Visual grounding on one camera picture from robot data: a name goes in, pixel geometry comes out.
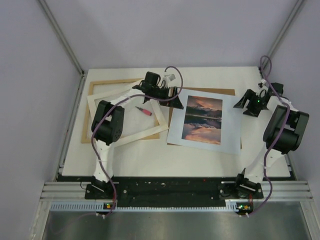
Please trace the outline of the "pink handled screwdriver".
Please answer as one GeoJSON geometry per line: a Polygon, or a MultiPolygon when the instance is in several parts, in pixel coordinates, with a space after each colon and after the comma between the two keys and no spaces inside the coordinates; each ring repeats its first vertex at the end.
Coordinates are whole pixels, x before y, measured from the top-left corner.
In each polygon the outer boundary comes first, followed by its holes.
{"type": "Polygon", "coordinates": [[[143,114],[145,114],[145,115],[147,115],[147,116],[152,116],[152,112],[151,112],[151,111],[149,111],[149,110],[147,110],[147,109],[145,109],[145,108],[142,108],[142,107],[138,107],[138,106],[136,106],[136,108],[137,108],[139,111],[141,111],[143,114]]]}

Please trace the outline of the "cream mat board border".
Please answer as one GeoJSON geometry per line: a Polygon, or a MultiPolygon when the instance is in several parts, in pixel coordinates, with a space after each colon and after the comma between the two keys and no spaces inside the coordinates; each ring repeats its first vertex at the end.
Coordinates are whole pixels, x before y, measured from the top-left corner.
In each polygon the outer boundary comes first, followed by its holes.
{"type": "MultiPolygon", "coordinates": [[[[130,89],[132,86],[137,85],[141,81],[142,81],[142,79],[139,78],[138,81],[135,81],[133,83],[129,83],[130,86],[126,85],[125,87],[130,89]]],[[[92,94],[92,95],[88,95],[87,94],[87,104],[88,104],[88,107],[89,107],[89,112],[90,112],[91,119],[93,119],[93,113],[91,113],[90,107],[92,107],[93,104],[89,103],[89,97],[93,96],[93,95],[94,94],[92,94]]],[[[150,104],[151,104],[152,110],[154,112],[152,114],[152,116],[153,116],[153,119],[154,119],[155,126],[150,128],[150,129],[146,129],[144,131],[141,131],[141,132],[138,132],[138,133],[135,133],[135,134],[132,134],[132,135],[121,137],[115,143],[115,147],[123,146],[123,145],[126,145],[126,144],[131,143],[131,142],[142,140],[142,138],[144,138],[144,137],[151,136],[153,134],[166,131],[169,128],[169,126],[167,124],[167,121],[166,121],[166,119],[165,119],[165,117],[163,115],[163,112],[160,109],[159,103],[156,102],[155,100],[151,100],[150,104]]]]}

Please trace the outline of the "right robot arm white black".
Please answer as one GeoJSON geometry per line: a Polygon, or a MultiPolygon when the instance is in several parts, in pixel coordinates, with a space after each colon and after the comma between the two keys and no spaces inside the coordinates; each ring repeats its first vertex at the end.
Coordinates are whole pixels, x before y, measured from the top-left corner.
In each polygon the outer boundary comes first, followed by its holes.
{"type": "Polygon", "coordinates": [[[267,83],[262,79],[258,87],[258,92],[248,89],[233,106],[245,109],[243,114],[250,117],[257,118],[264,110],[271,113],[262,135],[264,145],[261,151],[235,178],[233,192],[239,198],[262,197],[262,180],[268,178],[268,170],[279,158],[300,146],[310,117],[283,97],[283,84],[267,83]]]}

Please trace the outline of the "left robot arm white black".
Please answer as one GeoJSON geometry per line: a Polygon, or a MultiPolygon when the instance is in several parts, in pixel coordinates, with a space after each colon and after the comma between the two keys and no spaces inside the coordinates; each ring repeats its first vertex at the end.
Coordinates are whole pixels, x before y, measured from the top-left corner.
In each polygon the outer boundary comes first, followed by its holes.
{"type": "Polygon", "coordinates": [[[91,145],[96,155],[96,166],[91,184],[102,198],[109,198],[115,187],[113,177],[113,152],[116,142],[123,133],[125,113],[150,100],[161,106],[182,110],[183,104],[179,99],[183,84],[179,87],[169,86],[175,79],[174,74],[164,71],[164,76],[148,71],[144,79],[139,80],[118,98],[101,100],[91,124],[91,145]]]}

